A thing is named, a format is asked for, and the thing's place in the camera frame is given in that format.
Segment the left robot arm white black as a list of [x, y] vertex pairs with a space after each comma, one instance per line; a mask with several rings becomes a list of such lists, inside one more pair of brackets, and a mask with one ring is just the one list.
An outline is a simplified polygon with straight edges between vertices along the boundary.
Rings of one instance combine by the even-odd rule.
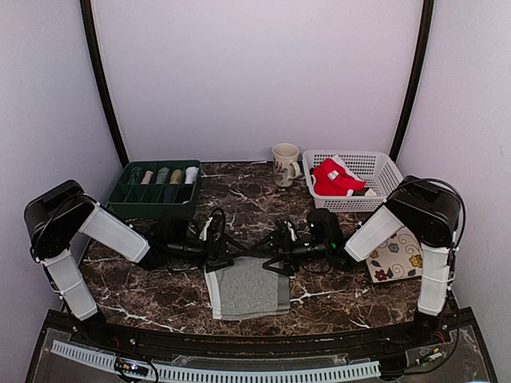
[[82, 336], [96, 348], [107, 347], [113, 331], [103, 323], [105, 316], [73, 255], [75, 238], [99, 243], [144, 270], [177, 259], [217, 271], [248, 252], [227, 234], [227, 217], [219, 207], [193, 237], [188, 229], [194, 220], [171, 208], [162, 211], [153, 233], [145, 234], [86, 194], [76, 180], [67, 180], [28, 202], [23, 219], [31, 258], [42, 266], [54, 292], [82, 323]]

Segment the navy underwear cream waistband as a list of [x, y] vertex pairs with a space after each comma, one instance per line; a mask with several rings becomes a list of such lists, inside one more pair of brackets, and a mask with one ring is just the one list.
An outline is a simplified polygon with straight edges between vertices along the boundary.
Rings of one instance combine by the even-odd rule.
[[177, 193], [177, 186], [170, 185], [164, 188], [163, 203], [174, 203]]

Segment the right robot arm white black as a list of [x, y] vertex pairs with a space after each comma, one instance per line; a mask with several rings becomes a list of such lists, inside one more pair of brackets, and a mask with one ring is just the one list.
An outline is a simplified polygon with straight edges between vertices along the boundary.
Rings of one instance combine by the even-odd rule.
[[310, 239], [302, 240], [290, 221], [278, 220], [276, 228], [250, 248], [269, 255], [265, 270], [292, 276], [302, 261], [325, 258], [338, 270], [350, 270], [401, 229], [410, 231], [422, 252], [422, 282], [417, 303], [421, 317], [408, 327], [407, 338], [424, 346], [438, 333], [435, 318], [443, 310], [447, 290], [454, 280], [454, 264], [466, 225], [461, 194], [443, 180], [407, 176], [345, 238], [337, 215], [326, 208], [307, 214]]

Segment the grey underwear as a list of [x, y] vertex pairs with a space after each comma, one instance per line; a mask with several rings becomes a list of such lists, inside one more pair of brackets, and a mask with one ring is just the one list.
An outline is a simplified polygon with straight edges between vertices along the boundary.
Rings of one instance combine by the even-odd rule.
[[212, 317], [242, 321], [288, 314], [289, 278], [263, 269], [263, 259], [239, 257], [221, 270], [206, 272]]

